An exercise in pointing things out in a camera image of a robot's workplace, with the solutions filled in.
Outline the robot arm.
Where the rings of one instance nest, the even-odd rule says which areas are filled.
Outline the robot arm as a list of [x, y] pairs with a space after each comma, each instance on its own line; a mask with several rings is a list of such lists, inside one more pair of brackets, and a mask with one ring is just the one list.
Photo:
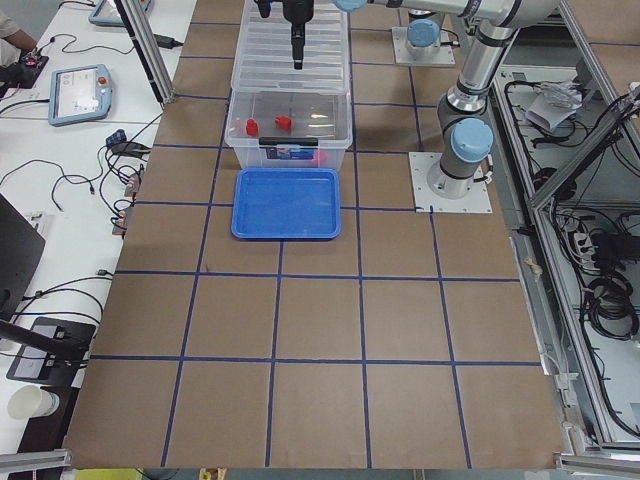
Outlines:
[[410, 9], [406, 43], [412, 50], [439, 48], [445, 14], [429, 10]]
[[439, 163], [429, 170], [429, 188], [438, 196], [461, 199], [490, 154], [494, 134], [480, 118], [489, 87], [514, 36], [548, 17], [557, 1], [383, 1], [388, 9], [434, 11], [480, 21], [457, 83], [440, 100], [438, 117], [445, 142]]

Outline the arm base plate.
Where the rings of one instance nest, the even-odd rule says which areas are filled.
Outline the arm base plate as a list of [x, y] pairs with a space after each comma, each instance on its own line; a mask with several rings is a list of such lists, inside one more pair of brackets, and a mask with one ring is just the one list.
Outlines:
[[472, 178], [457, 180], [441, 169], [438, 152], [410, 152], [409, 170], [415, 210], [424, 213], [491, 214], [486, 180], [480, 167]]
[[391, 30], [395, 63], [401, 66], [426, 66], [453, 68], [455, 57], [453, 48], [436, 42], [427, 47], [412, 45], [407, 39], [407, 27], [393, 27]]

